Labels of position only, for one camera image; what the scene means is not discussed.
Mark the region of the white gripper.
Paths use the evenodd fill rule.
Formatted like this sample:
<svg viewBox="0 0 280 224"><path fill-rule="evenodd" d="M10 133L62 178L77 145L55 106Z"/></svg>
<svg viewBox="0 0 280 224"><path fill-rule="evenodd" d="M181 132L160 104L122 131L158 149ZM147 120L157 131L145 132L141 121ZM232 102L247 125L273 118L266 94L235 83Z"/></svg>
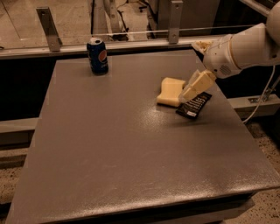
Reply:
<svg viewBox="0 0 280 224"><path fill-rule="evenodd" d="M178 97L180 102L189 102L208 90L215 83L216 77L226 79L241 72L232 54L232 37L232 34L228 34L214 42L200 40L192 43L194 50L204 54L203 64L206 70L202 72L196 70L193 73Z"/></svg>

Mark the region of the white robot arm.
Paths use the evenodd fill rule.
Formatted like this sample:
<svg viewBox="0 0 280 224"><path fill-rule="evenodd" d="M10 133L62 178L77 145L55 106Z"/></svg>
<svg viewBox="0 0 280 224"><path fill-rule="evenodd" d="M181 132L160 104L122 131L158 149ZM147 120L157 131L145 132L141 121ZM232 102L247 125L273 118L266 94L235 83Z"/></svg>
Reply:
<svg viewBox="0 0 280 224"><path fill-rule="evenodd" d="M217 78L229 78L249 67L280 64L280 3L269 11L265 24L215 41L195 41L192 47L203 55L205 70L195 71L184 86L178 96L183 103L208 90Z"/></svg>

